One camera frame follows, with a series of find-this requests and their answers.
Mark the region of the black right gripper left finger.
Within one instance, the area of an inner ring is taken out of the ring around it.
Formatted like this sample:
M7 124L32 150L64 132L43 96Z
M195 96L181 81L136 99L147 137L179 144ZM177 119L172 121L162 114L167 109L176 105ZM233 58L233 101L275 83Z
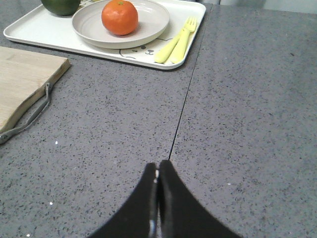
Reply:
M145 166L139 183L120 209L91 238L155 238L158 199L157 168Z

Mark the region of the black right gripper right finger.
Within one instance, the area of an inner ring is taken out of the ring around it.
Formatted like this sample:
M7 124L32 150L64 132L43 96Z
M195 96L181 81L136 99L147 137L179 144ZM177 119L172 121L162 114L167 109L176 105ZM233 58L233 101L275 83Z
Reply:
M163 238L238 238L192 195L172 163L159 166L160 218Z

